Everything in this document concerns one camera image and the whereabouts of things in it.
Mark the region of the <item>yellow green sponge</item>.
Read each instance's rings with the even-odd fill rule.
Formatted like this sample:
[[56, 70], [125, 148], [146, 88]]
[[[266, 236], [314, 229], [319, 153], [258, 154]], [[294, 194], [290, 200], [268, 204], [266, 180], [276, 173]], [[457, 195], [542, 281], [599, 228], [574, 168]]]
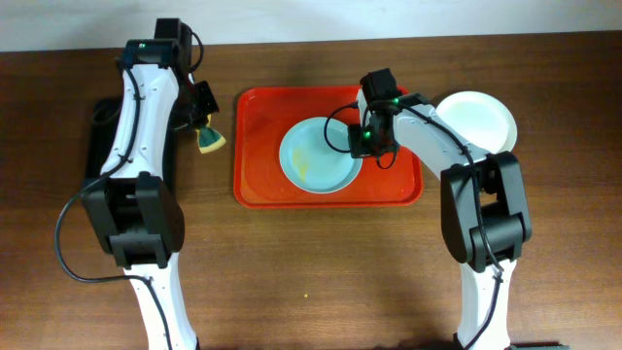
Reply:
[[201, 154], [217, 151], [225, 145], [225, 138], [211, 126], [202, 126], [196, 131], [198, 150]]

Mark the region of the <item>light blue plate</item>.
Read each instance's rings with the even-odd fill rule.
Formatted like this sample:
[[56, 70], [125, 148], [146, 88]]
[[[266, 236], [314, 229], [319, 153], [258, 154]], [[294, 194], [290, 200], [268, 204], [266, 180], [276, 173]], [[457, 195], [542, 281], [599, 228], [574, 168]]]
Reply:
[[283, 173], [293, 185], [308, 193], [339, 192], [363, 168], [360, 158], [335, 151], [325, 139], [324, 129], [335, 148], [348, 149], [347, 125], [335, 120], [326, 125], [326, 121], [326, 117], [316, 117], [297, 123], [285, 134], [279, 148]]

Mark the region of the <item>cream white plate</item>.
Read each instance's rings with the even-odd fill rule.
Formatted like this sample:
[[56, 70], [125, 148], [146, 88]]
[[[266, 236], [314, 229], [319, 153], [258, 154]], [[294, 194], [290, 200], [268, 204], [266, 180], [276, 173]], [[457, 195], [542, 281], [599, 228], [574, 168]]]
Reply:
[[439, 117], [467, 141], [493, 154], [510, 152], [517, 142], [517, 124], [496, 97], [478, 91], [460, 91], [436, 107]]

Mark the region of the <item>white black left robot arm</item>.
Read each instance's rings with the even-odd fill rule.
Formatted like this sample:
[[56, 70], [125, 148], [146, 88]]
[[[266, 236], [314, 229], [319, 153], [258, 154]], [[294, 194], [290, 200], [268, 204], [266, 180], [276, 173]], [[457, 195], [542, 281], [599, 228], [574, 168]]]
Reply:
[[102, 250], [137, 296], [151, 349], [196, 349], [179, 256], [185, 218], [170, 186], [171, 137], [192, 129], [207, 154], [225, 144], [211, 126], [219, 108], [191, 75], [191, 48], [179, 39], [130, 40], [122, 52], [121, 114], [99, 175], [81, 197]]

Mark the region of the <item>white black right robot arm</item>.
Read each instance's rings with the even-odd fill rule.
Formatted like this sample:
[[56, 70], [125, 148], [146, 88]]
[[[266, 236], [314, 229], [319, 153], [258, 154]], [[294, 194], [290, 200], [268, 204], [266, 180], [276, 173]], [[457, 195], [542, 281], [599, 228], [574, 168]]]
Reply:
[[440, 182], [442, 237], [461, 270], [456, 346], [510, 348], [509, 284], [533, 232], [517, 157], [467, 140], [417, 93], [359, 92], [356, 103], [360, 120], [348, 130], [352, 157], [379, 158], [404, 148]]

